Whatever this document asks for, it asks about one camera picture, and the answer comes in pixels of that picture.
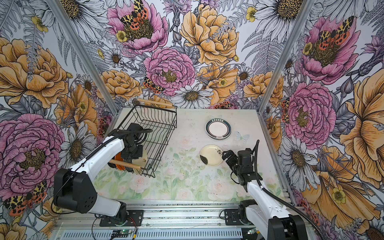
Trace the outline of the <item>cream plate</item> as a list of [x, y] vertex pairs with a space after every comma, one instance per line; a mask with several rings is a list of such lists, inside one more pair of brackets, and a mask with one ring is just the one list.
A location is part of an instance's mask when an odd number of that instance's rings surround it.
[[141, 167], [140, 169], [133, 169], [134, 173], [137, 174], [137, 175], [141, 175], [143, 173], [143, 171], [144, 171], [143, 169], [147, 165], [147, 162], [148, 162], [148, 154], [147, 154], [146, 150], [143, 150], [142, 157], [140, 157], [138, 159], [133, 159], [133, 161], [132, 161], [132, 164], [138, 165], [138, 166]]

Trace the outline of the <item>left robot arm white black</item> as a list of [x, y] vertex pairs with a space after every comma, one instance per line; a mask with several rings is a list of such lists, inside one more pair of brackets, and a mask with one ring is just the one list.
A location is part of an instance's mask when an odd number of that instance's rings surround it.
[[114, 129], [105, 140], [80, 162], [68, 169], [60, 169], [54, 176], [53, 206], [81, 214], [96, 214], [109, 218], [116, 225], [128, 219], [126, 204], [100, 196], [94, 180], [115, 156], [137, 159], [143, 155], [143, 142], [152, 129], [131, 123], [126, 130]]

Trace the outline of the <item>orange plate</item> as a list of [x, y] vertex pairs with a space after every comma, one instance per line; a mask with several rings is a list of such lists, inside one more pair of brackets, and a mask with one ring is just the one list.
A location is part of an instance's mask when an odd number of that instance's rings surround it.
[[[119, 161], [119, 162], [123, 162], [123, 161], [124, 161], [124, 159], [121, 157], [121, 153], [118, 153], [118, 154], [114, 157], [114, 160]], [[117, 164], [115, 164], [115, 165], [116, 165], [116, 168], [117, 168], [118, 170], [121, 170], [121, 171], [125, 171], [125, 170], [126, 170], [124, 166], [117, 165]]]

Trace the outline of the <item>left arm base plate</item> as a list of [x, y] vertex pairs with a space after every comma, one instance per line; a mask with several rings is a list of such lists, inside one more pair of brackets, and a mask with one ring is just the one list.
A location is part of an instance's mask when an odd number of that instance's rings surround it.
[[140, 227], [142, 225], [143, 210], [127, 210], [123, 215], [115, 217], [103, 216], [99, 223], [100, 227]]

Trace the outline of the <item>beige plate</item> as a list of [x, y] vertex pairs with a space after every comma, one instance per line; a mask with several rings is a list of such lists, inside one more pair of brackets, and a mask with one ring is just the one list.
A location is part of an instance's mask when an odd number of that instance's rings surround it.
[[200, 151], [201, 161], [209, 167], [219, 166], [223, 162], [222, 156], [223, 150], [216, 145], [204, 146]]

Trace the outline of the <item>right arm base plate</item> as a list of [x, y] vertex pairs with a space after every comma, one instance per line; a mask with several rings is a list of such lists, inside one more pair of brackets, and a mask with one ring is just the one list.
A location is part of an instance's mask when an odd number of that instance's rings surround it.
[[220, 218], [225, 221], [226, 226], [248, 226], [253, 225], [246, 217], [245, 210], [224, 209], [224, 215], [220, 214]]

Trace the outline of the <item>white plate red green band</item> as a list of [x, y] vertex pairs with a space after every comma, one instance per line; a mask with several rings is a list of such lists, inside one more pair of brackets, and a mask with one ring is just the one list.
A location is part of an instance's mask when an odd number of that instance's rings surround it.
[[223, 119], [212, 119], [206, 123], [205, 130], [207, 135], [218, 141], [225, 140], [230, 137], [232, 133], [231, 125]]

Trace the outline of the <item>black wire dish rack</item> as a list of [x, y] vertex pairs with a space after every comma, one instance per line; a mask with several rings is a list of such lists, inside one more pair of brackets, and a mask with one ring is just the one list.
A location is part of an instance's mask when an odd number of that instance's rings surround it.
[[[154, 178], [172, 133], [177, 128], [177, 107], [162, 109], [146, 106], [134, 100], [133, 107], [123, 116], [124, 118], [115, 127], [117, 130], [127, 130], [130, 123], [136, 123], [148, 129], [147, 138], [143, 142], [143, 150], [147, 151], [148, 162], [141, 176]], [[108, 166], [117, 169], [115, 164], [108, 163]], [[132, 168], [125, 167], [125, 169], [127, 172], [134, 173]]]

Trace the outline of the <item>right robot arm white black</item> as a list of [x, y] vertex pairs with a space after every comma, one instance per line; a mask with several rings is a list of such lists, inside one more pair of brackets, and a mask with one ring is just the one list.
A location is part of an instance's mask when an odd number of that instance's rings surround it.
[[253, 225], [265, 240], [307, 240], [303, 218], [291, 214], [280, 198], [267, 191], [257, 171], [257, 154], [251, 149], [237, 154], [229, 150], [222, 154], [240, 186], [252, 197], [241, 201], [237, 210], [224, 210], [226, 225]]

